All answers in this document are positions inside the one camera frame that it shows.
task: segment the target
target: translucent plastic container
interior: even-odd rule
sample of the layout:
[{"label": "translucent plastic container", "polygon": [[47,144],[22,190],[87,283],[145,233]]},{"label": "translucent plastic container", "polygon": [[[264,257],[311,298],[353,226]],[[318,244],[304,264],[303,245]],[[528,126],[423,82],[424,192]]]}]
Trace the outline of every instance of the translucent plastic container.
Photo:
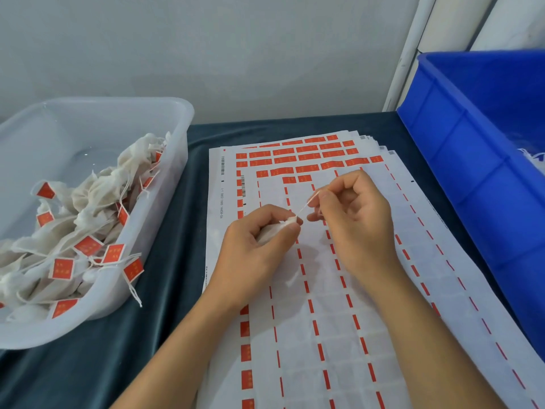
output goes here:
[{"label": "translucent plastic container", "polygon": [[[79,185],[91,171],[116,166],[119,154],[151,132],[172,138],[161,157],[148,197],[141,197],[121,232],[124,256],[145,261],[187,162],[187,128],[193,106],[173,97],[67,97],[37,103],[0,125],[0,239],[31,235],[37,198],[30,190],[41,179]],[[52,341],[85,320],[112,313],[129,288],[119,267],[105,268],[89,292],[67,312],[39,323],[4,323],[0,349],[27,349]]]},{"label": "translucent plastic container", "polygon": [[545,50],[421,54],[398,114],[545,360]]}]

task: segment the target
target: person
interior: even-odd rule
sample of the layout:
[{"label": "person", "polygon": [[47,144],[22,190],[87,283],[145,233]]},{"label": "person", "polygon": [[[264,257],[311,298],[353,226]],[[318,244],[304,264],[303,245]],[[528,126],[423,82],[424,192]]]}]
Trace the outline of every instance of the person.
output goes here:
[{"label": "person", "polygon": [[[337,256],[374,300],[392,339],[412,406],[505,408],[469,356],[409,279],[396,255],[390,205],[363,171],[318,189],[307,219],[325,219]],[[260,229],[293,216],[264,206],[233,222],[210,283],[112,409],[189,408],[229,323],[266,286],[303,221],[260,247]]]}]

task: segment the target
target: blue crate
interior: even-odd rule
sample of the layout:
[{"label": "blue crate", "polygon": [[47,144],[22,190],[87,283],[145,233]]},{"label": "blue crate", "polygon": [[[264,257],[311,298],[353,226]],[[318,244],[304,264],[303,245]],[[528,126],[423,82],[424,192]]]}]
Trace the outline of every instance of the blue crate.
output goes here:
[{"label": "blue crate", "polygon": [[399,117],[545,360],[545,50],[419,62]]}]

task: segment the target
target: white plastic bin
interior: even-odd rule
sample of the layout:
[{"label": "white plastic bin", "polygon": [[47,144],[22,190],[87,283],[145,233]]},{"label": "white plastic bin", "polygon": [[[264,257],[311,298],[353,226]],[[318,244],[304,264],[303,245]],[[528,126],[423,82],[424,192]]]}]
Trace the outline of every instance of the white plastic bin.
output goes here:
[{"label": "white plastic bin", "polygon": [[[173,97],[67,97],[37,103],[0,125],[0,239],[31,235],[40,179],[79,185],[91,171],[117,164],[119,154],[148,132],[172,133],[160,172],[142,196],[119,236],[124,256],[142,253],[144,262],[187,162],[187,128],[193,106]],[[39,323],[5,323],[0,309],[0,349],[42,345],[85,320],[113,312],[128,298],[119,267],[105,268],[91,290],[70,310]]]}]

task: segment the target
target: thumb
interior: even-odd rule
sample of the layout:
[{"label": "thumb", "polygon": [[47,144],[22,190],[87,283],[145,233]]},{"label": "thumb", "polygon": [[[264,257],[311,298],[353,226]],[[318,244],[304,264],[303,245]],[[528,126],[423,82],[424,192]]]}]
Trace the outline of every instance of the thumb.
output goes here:
[{"label": "thumb", "polygon": [[320,200],[322,215],[330,223],[330,227],[342,226],[346,223],[348,219],[346,213],[333,192],[323,189],[319,192],[318,199]]},{"label": "thumb", "polygon": [[301,226],[296,222],[283,227],[268,243],[261,249],[269,261],[275,262],[275,267],[280,264],[284,254],[295,244],[295,240],[301,232]]}]

